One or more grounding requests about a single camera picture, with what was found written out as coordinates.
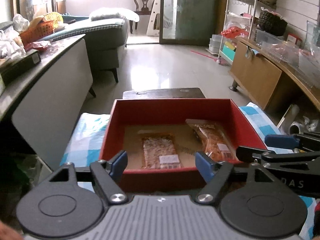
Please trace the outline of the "white plastic bags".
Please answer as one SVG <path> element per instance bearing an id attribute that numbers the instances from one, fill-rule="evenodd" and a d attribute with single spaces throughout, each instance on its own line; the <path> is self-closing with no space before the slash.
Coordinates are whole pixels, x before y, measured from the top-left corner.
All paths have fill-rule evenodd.
<path id="1" fill-rule="evenodd" d="M 28 29 L 29 24 L 20 14 L 16 14 L 12 21 L 1 23 L 1 64 L 25 55 L 20 34 Z"/>

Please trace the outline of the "dark flat box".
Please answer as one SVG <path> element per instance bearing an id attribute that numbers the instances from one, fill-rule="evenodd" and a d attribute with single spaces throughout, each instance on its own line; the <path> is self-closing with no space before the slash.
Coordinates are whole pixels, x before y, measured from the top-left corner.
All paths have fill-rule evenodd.
<path id="1" fill-rule="evenodd" d="M 8 59 L 1 65 L 1 79 L 5 86 L 35 67 L 41 62 L 38 50 L 30 50 L 26 54 Z"/>

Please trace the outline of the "blue white checkered cloth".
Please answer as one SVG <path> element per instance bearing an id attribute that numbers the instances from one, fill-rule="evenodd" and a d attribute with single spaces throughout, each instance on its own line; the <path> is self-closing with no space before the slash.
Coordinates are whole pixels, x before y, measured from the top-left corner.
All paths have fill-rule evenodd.
<path id="1" fill-rule="evenodd" d="M 253 126 L 261 140 L 268 134 L 281 134 L 269 117 L 254 103 L 240 107 L 240 111 Z M 60 164 L 71 161 L 76 167 L 86 167 L 100 156 L 109 114 L 83 113 L 80 116 Z M 302 239 L 319 239 L 319 200 L 301 196 L 308 215 L 299 236 Z"/>

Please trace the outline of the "red wrapper on cabinet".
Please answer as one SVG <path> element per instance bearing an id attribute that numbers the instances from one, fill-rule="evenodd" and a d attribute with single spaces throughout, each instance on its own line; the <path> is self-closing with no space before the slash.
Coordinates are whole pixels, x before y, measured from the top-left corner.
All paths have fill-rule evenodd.
<path id="1" fill-rule="evenodd" d="M 25 51 L 30 50 L 38 50 L 38 51 L 45 51 L 51 46 L 50 41 L 37 41 L 37 42 L 31 42 L 24 46 Z"/>

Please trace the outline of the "white stacked containers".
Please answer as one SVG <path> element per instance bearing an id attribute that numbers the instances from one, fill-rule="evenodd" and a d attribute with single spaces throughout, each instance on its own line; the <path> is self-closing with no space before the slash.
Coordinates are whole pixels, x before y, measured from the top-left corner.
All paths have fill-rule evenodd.
<path id="1" fill-rule="evenodd" d="M 222 36 L 213 34 L 209 41 L 209 51 L 213 54 L 218 54 L 220 50 Z"/>

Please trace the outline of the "white pillow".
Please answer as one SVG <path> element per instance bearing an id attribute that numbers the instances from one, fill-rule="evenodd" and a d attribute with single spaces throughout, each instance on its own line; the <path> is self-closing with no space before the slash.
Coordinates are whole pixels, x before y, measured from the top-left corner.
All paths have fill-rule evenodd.
<path id="1" fill-rule="evenodd" d="M 126 8 L 118 7 L 101 7 L 92 11 L 89 15 L 91 21 L 105 20 L 111 18 L 122 18 L 133 22 L 139 22 L 139 15 Z"/>

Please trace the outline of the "red plastic bag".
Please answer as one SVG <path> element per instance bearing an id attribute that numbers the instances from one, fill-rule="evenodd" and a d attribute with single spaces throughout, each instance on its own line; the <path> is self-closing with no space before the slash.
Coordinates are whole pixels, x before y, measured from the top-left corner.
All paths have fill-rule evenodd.
<path id="1" fill-rule="evenodd" d="M 232 26 L 226 30 L 223 30 L 221 35 L 225 38 L 236 38 L 237 36 L 248 37 L 249 33 L 245 29 Z"/>

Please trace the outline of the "grey side cabinet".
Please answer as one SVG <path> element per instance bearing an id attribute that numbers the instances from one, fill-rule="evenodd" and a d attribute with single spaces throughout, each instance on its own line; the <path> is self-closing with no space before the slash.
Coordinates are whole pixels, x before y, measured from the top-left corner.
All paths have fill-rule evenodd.
<path id="1" fill-rule="evenodd" d="M 36 153 L 57 169 L 92 84 L 84 36 L 53 42 L 1 94 L 1 156 Z"/>

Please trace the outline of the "clear-wrapped nut bar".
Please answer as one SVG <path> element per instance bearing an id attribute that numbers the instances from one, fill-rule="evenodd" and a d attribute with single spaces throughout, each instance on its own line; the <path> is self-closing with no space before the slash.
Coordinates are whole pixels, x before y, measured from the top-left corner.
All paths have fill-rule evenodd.
<path id="1" fill-rule="evenodd" d="M 144 136 L 142 137 L 142 148 L 143 168 L 167 170 L 182 167 L 175 146 L 175 138 L 170 134 Z"/>

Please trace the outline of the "dark wooden stool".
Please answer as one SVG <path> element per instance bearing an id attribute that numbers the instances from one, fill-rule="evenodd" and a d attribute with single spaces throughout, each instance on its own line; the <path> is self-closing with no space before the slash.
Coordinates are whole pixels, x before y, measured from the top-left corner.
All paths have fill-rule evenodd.
<path id="1" fill-rule="evenodd" d="M 194 88 L 169 88 L 169 89 L 152 89 L 144 91 L 129 90 L 123 93 L 124 100 L 138 99 L 203 99 L 205 98 L 202 90 Z"/>

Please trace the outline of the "glass sliding door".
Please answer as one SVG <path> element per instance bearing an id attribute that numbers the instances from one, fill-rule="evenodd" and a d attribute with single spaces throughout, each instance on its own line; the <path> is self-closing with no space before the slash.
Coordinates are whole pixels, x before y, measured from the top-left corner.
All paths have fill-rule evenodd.
<path id="1" fill-rule="evenodd" d="M 206 46 L 223 28 L 227 0 L 161 0 L 160 44 Z"/>

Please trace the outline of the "wooden tv cabinet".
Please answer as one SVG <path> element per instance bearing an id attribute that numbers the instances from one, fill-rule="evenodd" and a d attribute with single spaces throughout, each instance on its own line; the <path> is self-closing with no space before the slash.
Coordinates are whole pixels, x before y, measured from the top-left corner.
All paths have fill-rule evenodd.
<path id="1" fill-rule="evenodd" d="M 236 92 L 241 87 L 253 103 L 276 120 L 280 120 L 290 105 L 297 105 L 302 112 L 319 113 L 318 88 L 311 87 L 295 68 L 277 62 L 254 41 L 236 39 L 229 71 L 233 78 L 230 90 Z"/>

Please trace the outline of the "clear plastic trays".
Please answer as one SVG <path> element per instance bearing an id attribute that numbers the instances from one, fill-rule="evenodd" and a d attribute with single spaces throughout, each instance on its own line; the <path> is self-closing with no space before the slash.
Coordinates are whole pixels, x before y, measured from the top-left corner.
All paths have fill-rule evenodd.
<path id="1" fill-rule="evenodd" d="M 262 30 L 256 32 L 256 43 L 277 62 L 285 62 L 295 68 L 305 83 L 319 88 L 319 25 L 307 22 L 303 48 Z"/>

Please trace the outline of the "orange wrapped snack bar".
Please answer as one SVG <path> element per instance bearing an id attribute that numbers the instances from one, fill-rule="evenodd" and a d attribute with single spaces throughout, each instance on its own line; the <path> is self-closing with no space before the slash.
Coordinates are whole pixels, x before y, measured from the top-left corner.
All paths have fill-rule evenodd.
<path id="1" fill-rule="evenodd" d="M 187 119 L 203 145 L 203 152 L 213 161 L 238 161 L 235 148 L 220 124 L 208 120 Z"/>

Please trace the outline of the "white wooden ladder frame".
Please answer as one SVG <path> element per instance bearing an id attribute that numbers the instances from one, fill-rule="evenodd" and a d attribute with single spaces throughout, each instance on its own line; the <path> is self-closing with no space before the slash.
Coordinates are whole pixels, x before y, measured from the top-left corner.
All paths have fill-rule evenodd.
<path id="1" fill-rule="evenodd" d="M 160 8 L 161 0 L 154 0 L 146 32 L 147 36 L 159 37 L 159 28 L 157 28 L 157 24 L 159 24 L 158 18 L 160 16 Z"/>

